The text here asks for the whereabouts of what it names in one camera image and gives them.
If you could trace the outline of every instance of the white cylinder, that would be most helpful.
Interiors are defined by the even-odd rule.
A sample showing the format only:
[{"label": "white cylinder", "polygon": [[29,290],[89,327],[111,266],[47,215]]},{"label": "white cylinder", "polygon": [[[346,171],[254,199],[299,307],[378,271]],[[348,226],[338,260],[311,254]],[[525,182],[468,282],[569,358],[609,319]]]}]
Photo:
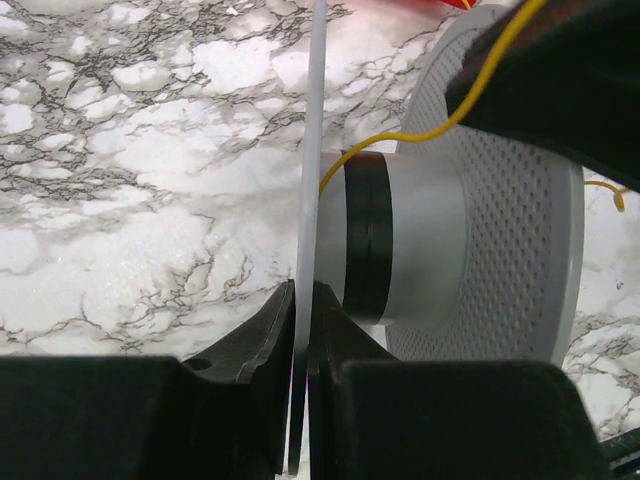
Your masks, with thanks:
[{"label": "white cylinder", "polygon": [[[323,152],[323,175],[340,155]],[[368,171],[371,162],[377,166]],[[381,212],[385,195],[390,212]],[[363,152],[334,175],[320,198],[315,279],[330,285],[359,323],[437,329],[459,294],[466,215],[461,176],[451,159]]]}]

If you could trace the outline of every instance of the black plastic part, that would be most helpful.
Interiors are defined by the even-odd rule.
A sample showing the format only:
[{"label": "black plastic part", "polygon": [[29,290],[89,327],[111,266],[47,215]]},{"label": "black plastic part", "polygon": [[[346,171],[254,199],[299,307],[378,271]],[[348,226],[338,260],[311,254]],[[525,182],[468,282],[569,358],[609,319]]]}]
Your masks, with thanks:
[{"label": "black plastic part", "polygon": [[312,480],[338,480],[345,470],[344,431],[336,423],[342,403],[342,365],[353,359],[395,360],[349,319],[331,288],[316,283],[309,344],[309,442]]},{"label": "black plastic part", "polygon": [[602,480],[575,387],[533,362],[353,362],[340,394],[349,480]]},{"label": "black plastic part", "polygon": [[273,479],[282,468],[293,282],[194,359],[0,361],[3,480]]},{"label": "black plastic part", "polygon": [[602,451],[613,478],[629,478],[629,475],[640,472],[640,428],[603,442]]},{"label": "black plastic part", "polygon": [[387,307],[393,263],[393,206],[384,154],[361,152],[344,165],[347,211],[345,311],[376,324]]},{"label": "black plastic part", "polygon": [[571,381],[536,362],[395,359],[316,284],[309,349],[312,480],[603,480]]},{"label": "black plastic part", "polygon": [[[518,8],[469,49],[446,93],[449,113]],[[549,0],[461,123],[555,151],[640,190],[639,23],[638,1]]]}]

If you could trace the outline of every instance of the black rubber ring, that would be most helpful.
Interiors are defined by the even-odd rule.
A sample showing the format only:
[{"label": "black rubber ring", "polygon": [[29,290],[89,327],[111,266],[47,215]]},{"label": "black rubber ring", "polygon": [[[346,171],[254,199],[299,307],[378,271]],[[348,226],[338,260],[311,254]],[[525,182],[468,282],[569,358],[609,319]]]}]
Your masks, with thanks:
[{"label": "black rubber ring", "polygon": [[342,306],[361,322],[384,314],[393,264],[393,207],[384,154],[361,152],[344,165],[347,266]]}]

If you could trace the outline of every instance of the white perforated disc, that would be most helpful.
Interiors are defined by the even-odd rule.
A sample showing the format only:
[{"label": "white perforated disc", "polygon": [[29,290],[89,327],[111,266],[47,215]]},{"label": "white perforated disc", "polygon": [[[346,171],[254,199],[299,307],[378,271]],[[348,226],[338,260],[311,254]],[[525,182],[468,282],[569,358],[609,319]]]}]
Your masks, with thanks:
[{"label": "white perforated disc", "polygon": [[[424,68],[402,131],[421,133],[447,119],[449,80],[467,48],[502,9],[476,7],[440,39]],[[447,321],[387,327],[402,360],[531,358],[561,363],[575,313],[582,265],[582,170],[523,143],[455,127],[398,153],[456,163],[467,209],[460,291]]]}]

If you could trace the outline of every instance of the red object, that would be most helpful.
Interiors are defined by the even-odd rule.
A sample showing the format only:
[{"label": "red object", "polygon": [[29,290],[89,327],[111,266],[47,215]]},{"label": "red object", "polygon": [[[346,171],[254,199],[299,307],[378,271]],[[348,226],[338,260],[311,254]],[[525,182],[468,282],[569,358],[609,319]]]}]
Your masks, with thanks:
[{"label": "red object", "polygon": [[[462,0],[440,0],[448,5],[451,5],[456,8],[461,8],[462,10],[466,10],[467,6],[464,4]],[[469,6],[473,8],[473,6],[478,3],[478,0],[468,0]]]}]

